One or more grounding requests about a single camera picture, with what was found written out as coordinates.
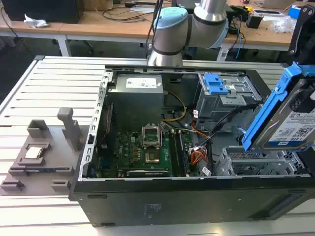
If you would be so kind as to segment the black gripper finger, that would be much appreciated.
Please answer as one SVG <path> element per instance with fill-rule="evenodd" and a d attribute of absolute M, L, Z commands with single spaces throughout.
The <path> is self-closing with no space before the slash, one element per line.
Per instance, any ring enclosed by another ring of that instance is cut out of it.
<path fill-rule="evenodd" d="M 299 88 L 290 103 L 291 110 L 296 113 L 310 113 L 315 108 L 315 101 L 311 98 L 314 91 L 314 85 Z"/>
<path fill-rule="evenodd" d="M 292 40 L 289 54 L 293 63 L 302 69 L 304 76 L 315 75 L 315 15 L 300 14 Z"/>

